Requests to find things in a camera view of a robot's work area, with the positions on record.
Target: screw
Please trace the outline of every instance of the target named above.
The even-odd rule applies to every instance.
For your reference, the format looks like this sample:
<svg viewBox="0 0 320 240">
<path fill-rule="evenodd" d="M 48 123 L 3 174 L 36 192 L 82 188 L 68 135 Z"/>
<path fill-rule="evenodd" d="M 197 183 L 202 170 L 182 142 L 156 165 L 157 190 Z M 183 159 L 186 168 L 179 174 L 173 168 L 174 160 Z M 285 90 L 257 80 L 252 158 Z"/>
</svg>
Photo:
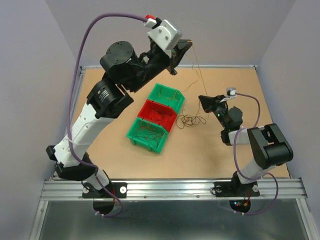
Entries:
<svg viewBox="0 0 320 240">
<path fill-rule="evenodd" d="M 125 186 L 120 187 L 120 193 L 125 194 L 127 192 L 127 188 Z"/>
<path fill-rule="evenodd" d="M 253 185 L 252 190 L 253 190 L 255 193 L 259 192 L 259 187 L 258 187 L 258 185 Z"/>
<path fill-rule="evenodd" d="M 82 192 L 83 192 L 84 194 L 87 194 L 87 193 L 89 192 L 89 190 L 84 187 L 83 190 L 82 190 Z"/>
<path fill-rule="evenodd" d="M 221 186 L 216 186 L 216 187 L 214 188 L 214 190 L 215 190 L 217 193 L 222 193 Z"/>
</svg>

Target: red bin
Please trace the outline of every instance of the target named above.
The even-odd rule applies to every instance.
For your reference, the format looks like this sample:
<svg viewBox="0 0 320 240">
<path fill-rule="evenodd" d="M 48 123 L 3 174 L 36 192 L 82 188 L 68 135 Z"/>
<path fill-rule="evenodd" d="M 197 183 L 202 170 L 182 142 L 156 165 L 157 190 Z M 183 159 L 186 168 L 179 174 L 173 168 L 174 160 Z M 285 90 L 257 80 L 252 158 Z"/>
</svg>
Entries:
<svg viewBox="0 0 320 240">
<path fill-rule="evenodd" d="M 177 113 L 169 106 L 147 100 L 138 114 L 138 118 L 162 126 L 168 133 L 177 118 Z"/>
</svg>

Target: wooden table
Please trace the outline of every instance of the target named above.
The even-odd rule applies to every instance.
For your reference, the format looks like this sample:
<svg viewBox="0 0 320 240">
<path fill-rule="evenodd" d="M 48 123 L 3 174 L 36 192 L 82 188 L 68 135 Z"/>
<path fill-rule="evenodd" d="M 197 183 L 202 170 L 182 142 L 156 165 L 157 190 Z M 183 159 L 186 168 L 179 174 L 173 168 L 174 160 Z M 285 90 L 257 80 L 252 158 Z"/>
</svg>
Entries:
<svg viewBox="0 0 320 240">
<path fill-rule="evenodd" d="M 204 84 L 209 96 L 226 93 L 226 88 L 236 87 L 237 92 L 259 99 L 261 117 L 258 126 L 272 122 L 256 71 L 252 68 L 202 68 L 204 79 L 198 77 L 199 69 L 178 68 L 178 74 L 171 76 L 163 71 L 137 93 L 130 93 L 134 99 L 123 113 L 108 125 L 88 149 L 91 160 L 104 169 L 112 179 L 175 179 L 175 178 L 231 178 L 235 172 L 233 148 L 222 143 L 222 126 L 211 114 L 200 110 L 206 124 L 179 129 L 173 126 L 161 154 L 132 145 L 126 137 L 128 130 L 144 105 L 156 83 L 183 92 L 182 106 L 186 114 L 195 115 L 199 107 L 198 95 L 205 95 Z M 79 94 L 75 117 L 77 118 L 92 87 L 101 80 L 102 69 L 88 69 Z M 243 111 L 243 126 L 251 127 L 257 119 L 257 103 L 247 97 L 237 96 L 228 101 L 229 107 L 236 106 Z M 249 145 L 237 146 L 239 166 L 252 158 Z M 276 177 L 288 177 L 286 165 L 274 168 Z"/>
</svg>

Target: gray wall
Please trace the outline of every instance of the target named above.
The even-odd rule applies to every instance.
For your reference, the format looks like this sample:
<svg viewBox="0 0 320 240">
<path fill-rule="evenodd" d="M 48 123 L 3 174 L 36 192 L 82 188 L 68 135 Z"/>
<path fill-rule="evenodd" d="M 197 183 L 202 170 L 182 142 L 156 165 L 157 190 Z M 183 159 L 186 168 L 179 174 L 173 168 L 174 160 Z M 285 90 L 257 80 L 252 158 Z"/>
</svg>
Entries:
<svg viewBox="0 0 320 240">
<path fill-rule="evenodd" d="M 273 121 L 292 145 L 288 164 L 302 177 L 320 229 L 320 1 L 297 0 L 266 51 L 258 77 Z"/>
<path fill-rule="evenodd" d="M 0 233 L 29 239 L 45 177 L 46 147 L 66 127 L 75 58 L 44 0 L 0 8 Z"/>
<path fill-rule="evenodd" d="M 202 64 L 252 65 L 262 59 L 295 0 L 46 0 L 67 43 L 77 54 L 89 23 L 99 14 L 152 14 L 173 21 L 192 39 Z M 129 19 L 104 19 L 88 37 L 82 65 L 98 65 L 116 41 L 147 51 L 147 28 Z"/>
</svg>

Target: glass panel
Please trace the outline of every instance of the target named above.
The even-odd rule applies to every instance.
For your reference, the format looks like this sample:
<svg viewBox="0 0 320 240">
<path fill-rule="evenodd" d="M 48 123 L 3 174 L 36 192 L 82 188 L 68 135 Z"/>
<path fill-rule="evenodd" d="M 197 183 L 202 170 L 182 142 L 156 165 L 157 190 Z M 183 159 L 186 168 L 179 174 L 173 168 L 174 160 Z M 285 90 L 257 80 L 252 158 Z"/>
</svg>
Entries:
<svg viewBox="0 0 320 240">
<path fill-rule="evenodd" d="M 251 201 L 251 212 L 270 200 Z M 41 240 L 307 240 L 294 199 L 279 199 L 269 211 L 241 216 L 228 201 L 126 202 L 116 218 L 94 215 L 90 201 L 53 201 Z"/>
</svg>

